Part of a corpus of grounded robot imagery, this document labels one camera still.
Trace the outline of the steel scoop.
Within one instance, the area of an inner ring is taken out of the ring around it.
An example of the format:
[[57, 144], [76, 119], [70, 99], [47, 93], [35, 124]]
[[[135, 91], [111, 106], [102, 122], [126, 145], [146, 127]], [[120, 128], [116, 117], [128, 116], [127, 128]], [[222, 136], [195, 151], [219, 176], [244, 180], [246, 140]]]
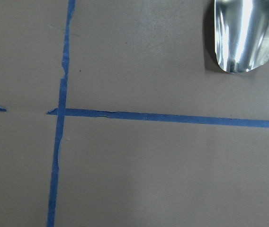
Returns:
[[228, 73], [244, 73], [269, 60], [269, 0], [214, 1], [215, 54]]

